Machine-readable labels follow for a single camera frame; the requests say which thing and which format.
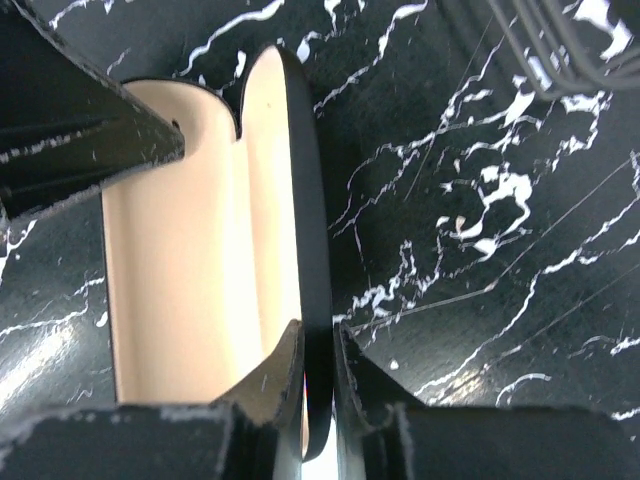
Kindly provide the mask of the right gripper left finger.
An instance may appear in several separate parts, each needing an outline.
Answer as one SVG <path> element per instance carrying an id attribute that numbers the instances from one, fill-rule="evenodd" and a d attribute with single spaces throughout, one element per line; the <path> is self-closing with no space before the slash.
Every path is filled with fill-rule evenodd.
<path id="1" fill-rule="evenodd" d="M 298 479 L 304 328 L 206 404 L 65 407 L 1 430 L 4 479 Z"/>

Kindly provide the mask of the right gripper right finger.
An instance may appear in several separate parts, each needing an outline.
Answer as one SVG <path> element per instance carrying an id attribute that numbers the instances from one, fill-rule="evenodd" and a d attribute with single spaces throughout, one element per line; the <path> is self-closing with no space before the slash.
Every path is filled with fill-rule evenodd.
<path id="1" fill-rule="evenodd" d="M 342 479 L 636 479 L 639 453 L 606 414 L 574 407 L 427 406 L 333 330 Z"/>

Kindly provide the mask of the black glasses case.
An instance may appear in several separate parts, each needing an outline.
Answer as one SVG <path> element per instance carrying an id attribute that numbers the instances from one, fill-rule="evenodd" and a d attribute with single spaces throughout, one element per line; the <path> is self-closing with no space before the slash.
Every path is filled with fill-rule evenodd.
<path id="1" fill-rule="evenodd" d="M 239 117 L 204 86 L 126 90 L 183 134 L 183 159 L 101 195 L 116 397 L 216 399 L 304 329 L 301 452 L 323 450 L 333 395 L 332 299 L 319 145 L 302 64 L 266 47 Z"/>

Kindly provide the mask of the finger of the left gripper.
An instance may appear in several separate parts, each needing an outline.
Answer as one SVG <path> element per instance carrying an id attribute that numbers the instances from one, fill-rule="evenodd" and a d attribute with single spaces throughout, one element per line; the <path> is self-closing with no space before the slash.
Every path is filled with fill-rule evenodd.
<path id="1" fill-rule="evenodd" d="M 55 212 L 184 155 L 175 125 L 76 54 L 30 2 L 2 2 L 2 219 Z"/>

